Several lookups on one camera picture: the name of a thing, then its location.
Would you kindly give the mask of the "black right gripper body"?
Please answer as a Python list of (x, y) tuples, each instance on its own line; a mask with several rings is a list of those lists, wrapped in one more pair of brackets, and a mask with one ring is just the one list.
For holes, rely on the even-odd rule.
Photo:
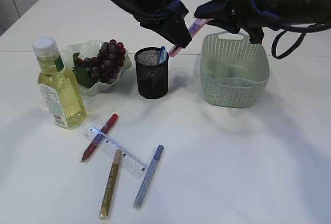
[(231, 34), (243, 29), (249, 35), (252, 44), (261, 43), (264, 38), (262, 25), (258, 24), (258, 15), (253, 11), (249, 0), (225, 0), (226, 15), (223, 28)]

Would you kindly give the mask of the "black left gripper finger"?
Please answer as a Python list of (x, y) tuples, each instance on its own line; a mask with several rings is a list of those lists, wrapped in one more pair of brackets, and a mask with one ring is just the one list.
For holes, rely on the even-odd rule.
[(187, 13), (162, 13), (156, 17), (148, 15), (139, 17), (139, 22), (143, 28), (159, 34), (173, 45), (185, 48), (192, 40), (185, 23), (186, 15)]

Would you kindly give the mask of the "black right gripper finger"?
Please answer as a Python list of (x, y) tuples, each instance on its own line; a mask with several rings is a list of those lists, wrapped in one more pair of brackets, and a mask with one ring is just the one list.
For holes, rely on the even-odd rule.
[(198, 6), (194, 12), (197, 19), (210, 19), (208, 25), (230, 24), (232, 17), (228, 7), (229, 0), (211, 0)]

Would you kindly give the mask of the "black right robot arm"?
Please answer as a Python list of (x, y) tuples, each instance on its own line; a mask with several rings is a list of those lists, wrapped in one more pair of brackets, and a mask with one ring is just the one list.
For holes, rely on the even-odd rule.
[(194, 17), (231, 34), (243, 29), (251, 43), (261, 43), (263, 28), (296, 33), (330, 29), (330, 0), (212, 0), (197, 7)]

